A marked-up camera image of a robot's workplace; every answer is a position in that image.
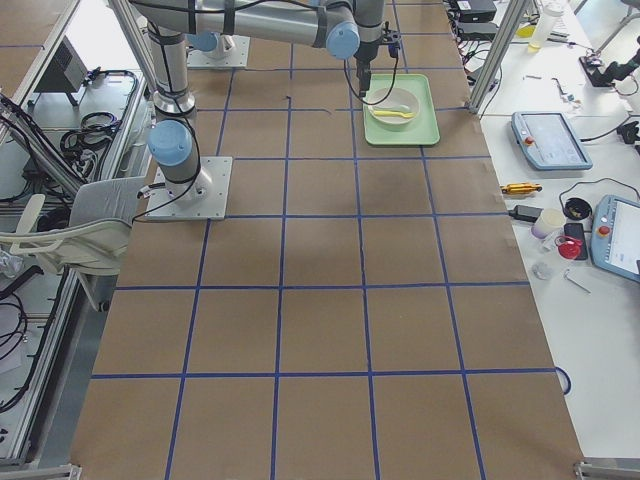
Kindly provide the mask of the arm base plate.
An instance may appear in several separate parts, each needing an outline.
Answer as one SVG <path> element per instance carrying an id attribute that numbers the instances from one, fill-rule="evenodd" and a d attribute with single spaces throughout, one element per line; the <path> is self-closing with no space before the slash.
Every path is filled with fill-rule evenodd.
<path id="1" fill-rule="evenodd" d="M 157 168 L 154 182 L 163 186 L 149 193 L 145 219 L 157 221 L 223 220 L 232 174 L 231 157 L 203 156 L 195 183 L 166 183 Z"/>
<path id="2" fill-rule="evenodd" d="M 222 59 L 212 59 L 203 52 L 195 50 L 189 43 L 187 53 L 188 68 L 199 70 L 245 68 L 248 61 L 250 39 L 239 35 L 232 37 L 236 43 L 236 48 L 231 55 Z"/>

